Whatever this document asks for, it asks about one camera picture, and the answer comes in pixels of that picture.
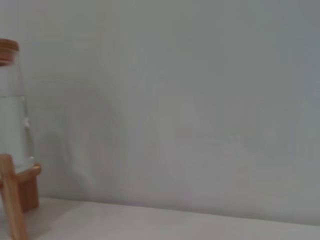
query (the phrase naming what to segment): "wooden dispenser stand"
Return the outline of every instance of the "wooden dispenser stand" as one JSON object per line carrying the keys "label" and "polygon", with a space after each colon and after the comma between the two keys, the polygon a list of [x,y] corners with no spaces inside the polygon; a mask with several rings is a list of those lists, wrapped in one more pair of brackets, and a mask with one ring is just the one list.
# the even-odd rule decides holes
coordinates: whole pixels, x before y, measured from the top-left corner
{"label": "wooden dispenser stand", "polygon": [[24,213],[39,206],[39,163],[16,174],[11,155],[0,154],[0,191],[13,240],[28,240]]}

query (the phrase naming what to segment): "light gray wall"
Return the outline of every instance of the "light gray wall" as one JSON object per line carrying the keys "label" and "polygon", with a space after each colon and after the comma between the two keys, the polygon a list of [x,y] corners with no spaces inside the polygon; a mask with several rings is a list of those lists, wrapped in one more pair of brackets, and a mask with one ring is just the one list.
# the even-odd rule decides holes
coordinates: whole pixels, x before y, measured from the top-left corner
{"label": "light gray wall", "polygon": [[43,196],[320,225],[320,2],[17,0]]}

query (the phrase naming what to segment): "water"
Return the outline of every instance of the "water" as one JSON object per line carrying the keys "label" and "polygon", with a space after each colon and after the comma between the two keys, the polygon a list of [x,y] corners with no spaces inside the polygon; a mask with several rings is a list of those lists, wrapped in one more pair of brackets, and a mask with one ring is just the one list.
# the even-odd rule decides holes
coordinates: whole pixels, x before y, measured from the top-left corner
{"label": "water", "polygon": [[0,97],[0,154],[12,155],[16,173],[34,164],[25,96]]}

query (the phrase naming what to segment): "glass bottle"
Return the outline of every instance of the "glass bottle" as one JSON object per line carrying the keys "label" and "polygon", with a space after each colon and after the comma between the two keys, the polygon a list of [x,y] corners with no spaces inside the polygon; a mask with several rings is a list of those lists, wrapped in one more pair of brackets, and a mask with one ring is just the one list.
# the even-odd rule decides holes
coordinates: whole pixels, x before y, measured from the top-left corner
{"label": "glass bottle", "polygon": [[0,154],[12,156],[17,174],[31,168],[35,163],[19,65],[19,45],[16,41],[2,38],[0,38]]}

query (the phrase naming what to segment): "white table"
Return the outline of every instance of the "white table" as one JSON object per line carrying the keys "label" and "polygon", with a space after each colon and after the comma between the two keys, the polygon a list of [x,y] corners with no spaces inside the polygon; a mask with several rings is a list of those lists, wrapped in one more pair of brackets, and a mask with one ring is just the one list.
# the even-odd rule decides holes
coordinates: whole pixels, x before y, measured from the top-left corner
{"label": "white table", "polygon": [[[1,214],[0,240],[9,240]],[[42,198],[26,215],[30,240],[319,240],[320,227]]]}

